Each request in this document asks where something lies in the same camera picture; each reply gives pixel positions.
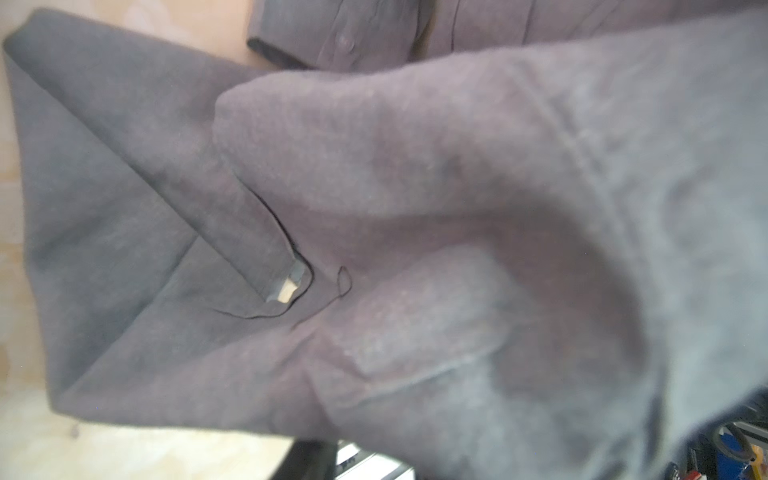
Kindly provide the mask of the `grey long sleeve shirt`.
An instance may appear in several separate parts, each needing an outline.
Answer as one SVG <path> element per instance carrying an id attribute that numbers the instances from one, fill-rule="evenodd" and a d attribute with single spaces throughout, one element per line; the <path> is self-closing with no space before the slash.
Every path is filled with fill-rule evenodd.
<path id="1" fill-rule="evenodd" d="M 767 9 L 411 63 L 295 4 L 261 72 L 39 9 L 3 43 L 54 411 L 643 479 L 767 380 Z"/>

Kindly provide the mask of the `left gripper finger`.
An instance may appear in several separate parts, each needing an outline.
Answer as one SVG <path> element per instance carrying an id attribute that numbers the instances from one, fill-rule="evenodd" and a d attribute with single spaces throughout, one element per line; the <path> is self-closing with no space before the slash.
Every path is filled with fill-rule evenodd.
<path id="1" fill-rule="evenodd" d="M 338 444 L 295 441 L 270 480 L 334 480 Z"/>

